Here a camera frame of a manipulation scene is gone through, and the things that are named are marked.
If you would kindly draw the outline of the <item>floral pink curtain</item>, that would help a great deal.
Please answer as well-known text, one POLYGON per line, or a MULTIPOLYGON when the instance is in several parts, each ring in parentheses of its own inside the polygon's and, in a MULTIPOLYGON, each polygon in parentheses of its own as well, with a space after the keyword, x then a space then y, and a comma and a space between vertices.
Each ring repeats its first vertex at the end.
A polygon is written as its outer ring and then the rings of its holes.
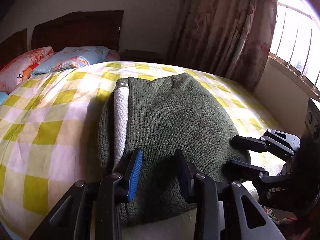
POLYGON ((276 16, 277 0, 181 0, 167 63, 253 91, 267 62, 276 16))

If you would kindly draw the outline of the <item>blue floral pillow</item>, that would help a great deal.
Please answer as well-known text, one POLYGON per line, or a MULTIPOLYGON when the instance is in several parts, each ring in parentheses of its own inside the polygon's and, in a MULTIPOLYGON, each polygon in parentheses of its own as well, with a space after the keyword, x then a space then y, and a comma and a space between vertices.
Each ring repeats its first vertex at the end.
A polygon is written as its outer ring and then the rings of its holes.
POLYGON ((105 46, 66 47, 35 67, 30 77, 101 63, 109 52, 105 46))

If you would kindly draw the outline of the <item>dark wooden nightstand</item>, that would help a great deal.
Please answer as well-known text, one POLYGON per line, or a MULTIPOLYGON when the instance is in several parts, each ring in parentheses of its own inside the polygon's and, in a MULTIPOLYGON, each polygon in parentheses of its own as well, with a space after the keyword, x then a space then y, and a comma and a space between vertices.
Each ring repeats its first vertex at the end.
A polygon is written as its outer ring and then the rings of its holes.
POLYGON ((157 52, 126 49, 120 54, 121 61, 162 63, 163 56, 157 52))

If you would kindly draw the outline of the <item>window metal bars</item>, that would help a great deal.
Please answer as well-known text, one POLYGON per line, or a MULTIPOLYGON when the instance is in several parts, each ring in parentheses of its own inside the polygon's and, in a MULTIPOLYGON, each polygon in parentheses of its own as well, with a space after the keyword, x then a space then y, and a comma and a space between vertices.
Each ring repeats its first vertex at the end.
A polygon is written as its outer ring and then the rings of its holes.
POLYGON ((319 26, 302 0, 277 0, 277 20, 269 56, 298 83, 319 95, 319 26))

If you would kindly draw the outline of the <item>yellow checkered bed sheet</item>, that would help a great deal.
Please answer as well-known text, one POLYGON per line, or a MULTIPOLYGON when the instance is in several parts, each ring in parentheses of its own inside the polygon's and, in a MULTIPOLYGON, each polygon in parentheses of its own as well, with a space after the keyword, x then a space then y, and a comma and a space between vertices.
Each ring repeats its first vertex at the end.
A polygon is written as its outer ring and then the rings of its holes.
POLYGON ((97 129, 116 81, 187 73, 224 107, 238 133, 280 130, 276 119, 238 83, 156 63, 104 62, 38 75, 1 104, 1 222, 14 239, 28 239, 79 179, 99 176, 97 129))

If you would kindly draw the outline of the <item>dark wooden headboard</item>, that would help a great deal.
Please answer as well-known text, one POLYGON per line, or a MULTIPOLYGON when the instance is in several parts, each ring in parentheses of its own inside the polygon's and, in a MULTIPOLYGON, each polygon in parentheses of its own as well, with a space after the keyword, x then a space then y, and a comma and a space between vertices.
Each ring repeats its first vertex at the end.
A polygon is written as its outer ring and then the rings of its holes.
POLYGON ((31 49, 51 46, 58 52, 66 47, 105 46, 119 49, 123 10, 71 12, 35 26, 31 49))

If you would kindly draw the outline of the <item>pink floral pillow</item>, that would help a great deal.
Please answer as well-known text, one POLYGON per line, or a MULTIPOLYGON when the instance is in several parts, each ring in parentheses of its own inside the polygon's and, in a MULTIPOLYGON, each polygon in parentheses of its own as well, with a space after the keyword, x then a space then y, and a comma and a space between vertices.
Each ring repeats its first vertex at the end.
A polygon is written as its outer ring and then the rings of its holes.
POLYGON ((1 70, 1 92, 10 94, 17 85, 30 77, 31 71, 54 55, 52 47, 43 47, 28 51, 1 70))

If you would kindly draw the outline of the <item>green white knit sweater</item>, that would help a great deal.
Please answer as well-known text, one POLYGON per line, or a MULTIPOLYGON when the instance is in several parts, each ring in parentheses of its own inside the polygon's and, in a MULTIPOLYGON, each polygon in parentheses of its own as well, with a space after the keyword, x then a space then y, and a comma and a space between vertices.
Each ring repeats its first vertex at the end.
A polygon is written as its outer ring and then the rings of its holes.
POLYGON ((194 209, 180 193, 175 151, 224 182, 227 161, 250 161, 247 151, 229 143, 237 133, 226 110, 189 74, 119 79, 100 118, 100 163, 105 174, 124 172, 134 150, 143 154, 136 196, 120 205, 121 224, 152 223, 194 209))

